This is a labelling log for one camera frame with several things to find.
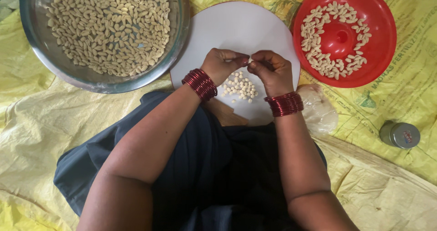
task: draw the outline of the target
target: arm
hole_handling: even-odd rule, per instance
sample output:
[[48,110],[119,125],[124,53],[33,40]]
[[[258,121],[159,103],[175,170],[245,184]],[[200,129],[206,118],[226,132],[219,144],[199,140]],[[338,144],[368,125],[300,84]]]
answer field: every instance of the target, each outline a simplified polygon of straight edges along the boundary
[[[247,61],[246,55],[212,49],[201,69],[218,86]],[[77,230],[152,229],[150,186],[164,170],[200,102],[184,84],[123,136],[91,186]]]
[[[248,71],[264,83],[266,94],[292,92],[291,63],[272,51],[252,55]],[[269,62],[269,70],[261,62]],[[325,165],[307,130],[302,113],[275,118],[279,170],[288,213],[306,230],[358,230],[331,191]]]

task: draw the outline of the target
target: woman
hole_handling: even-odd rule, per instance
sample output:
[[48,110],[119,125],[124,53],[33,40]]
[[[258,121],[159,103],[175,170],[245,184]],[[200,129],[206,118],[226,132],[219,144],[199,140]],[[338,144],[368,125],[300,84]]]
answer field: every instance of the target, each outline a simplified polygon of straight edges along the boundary
[[[248,59],[212,49],[175,92],[145,94],[128,116],[65,153],[54,182],[80,215],[77,229],[358,230],[331,192],[291,63],[266,50]],[[274,124],[222,128],[199,105],[245,66],[274,98]]]

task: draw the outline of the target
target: printed logo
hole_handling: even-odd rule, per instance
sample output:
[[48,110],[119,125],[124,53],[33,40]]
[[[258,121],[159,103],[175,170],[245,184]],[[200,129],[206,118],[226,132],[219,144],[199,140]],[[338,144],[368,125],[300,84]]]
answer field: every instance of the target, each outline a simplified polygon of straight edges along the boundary
[[404,135],[405,143],[411,143],[412,142],[412,136],[409,130],[402,132]]

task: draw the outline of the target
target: hand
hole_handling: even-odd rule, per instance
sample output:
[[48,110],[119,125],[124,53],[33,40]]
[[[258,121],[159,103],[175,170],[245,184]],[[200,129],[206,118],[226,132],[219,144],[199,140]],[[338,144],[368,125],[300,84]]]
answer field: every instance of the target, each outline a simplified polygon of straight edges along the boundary
[[216,87],[218,87],[232,72],[247,66],[248,62],[249,55],[247,54],[237,53],[227,49],[213,48],[206,55],[200,69],[202,69],[202,71],[211,78]]
[[252,54],[252,59],[254,61],[250,62],[247,71],[261,79],[268,97],[276,97],[294,91],[292,63],[290,61],[270,50],[260,50]]

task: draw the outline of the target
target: container lid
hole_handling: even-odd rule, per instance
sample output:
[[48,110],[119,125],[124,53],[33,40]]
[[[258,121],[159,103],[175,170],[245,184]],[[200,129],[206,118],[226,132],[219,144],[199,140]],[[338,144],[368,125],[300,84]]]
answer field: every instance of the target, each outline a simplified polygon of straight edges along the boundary
[[390,140],[397,147],[413,148],[420,142],[420,132],[412,124],[400,122],[391,129]]

